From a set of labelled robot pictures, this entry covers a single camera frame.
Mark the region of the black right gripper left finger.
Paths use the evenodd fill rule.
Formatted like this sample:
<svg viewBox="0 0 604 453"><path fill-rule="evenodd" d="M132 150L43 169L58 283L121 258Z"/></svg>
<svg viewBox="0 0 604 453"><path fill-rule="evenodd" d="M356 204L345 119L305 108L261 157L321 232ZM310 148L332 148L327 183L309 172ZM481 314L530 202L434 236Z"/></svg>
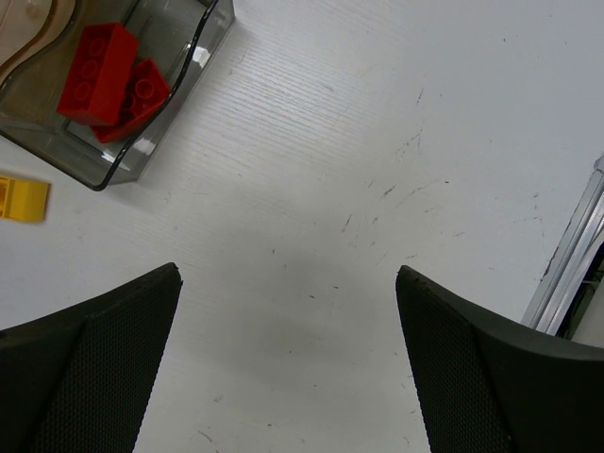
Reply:
<svg viewBox="0 0 604 453"><path fill-rule="evenodd" d="M4 452L130 452L182 287L173 263L1 332Z"/></svg>

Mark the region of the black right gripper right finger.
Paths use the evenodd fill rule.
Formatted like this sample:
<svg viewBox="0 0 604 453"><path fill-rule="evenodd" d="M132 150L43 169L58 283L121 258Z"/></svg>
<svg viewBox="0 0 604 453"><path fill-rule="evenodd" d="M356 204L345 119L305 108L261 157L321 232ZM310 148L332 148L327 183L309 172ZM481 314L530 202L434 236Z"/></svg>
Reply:
<svg viewBox="0 0 604 453"><path fill-rule="evenodd" d="M409 266L395 291L431 451L602 451L601 348L525 327Z"/></svg>

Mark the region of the red long lego brick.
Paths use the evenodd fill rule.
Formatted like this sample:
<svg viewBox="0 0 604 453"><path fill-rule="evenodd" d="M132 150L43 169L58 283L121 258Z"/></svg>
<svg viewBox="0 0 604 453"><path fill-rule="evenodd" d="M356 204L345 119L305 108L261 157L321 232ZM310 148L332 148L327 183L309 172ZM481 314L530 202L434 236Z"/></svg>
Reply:
<svg viewBox="0 0 604 453"><path fill-rule="evenodd" d="M84 27L57 113L85 126L114 125L138 47L137 38L119 23Z"/></svg>

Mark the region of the red rounded lego brick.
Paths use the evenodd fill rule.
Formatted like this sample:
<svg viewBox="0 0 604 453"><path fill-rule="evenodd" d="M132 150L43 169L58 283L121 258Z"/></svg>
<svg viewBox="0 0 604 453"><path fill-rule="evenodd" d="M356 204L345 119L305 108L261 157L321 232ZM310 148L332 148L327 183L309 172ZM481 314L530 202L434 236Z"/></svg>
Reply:
<svg viewBox="0 0 604 453"><path fill-rule="evenodd" d="M114 126L92 126L100 143L126 139L142 129L164 104L171 92L159 67L152 59L144 59L132 67L125 96Z"/></svg>

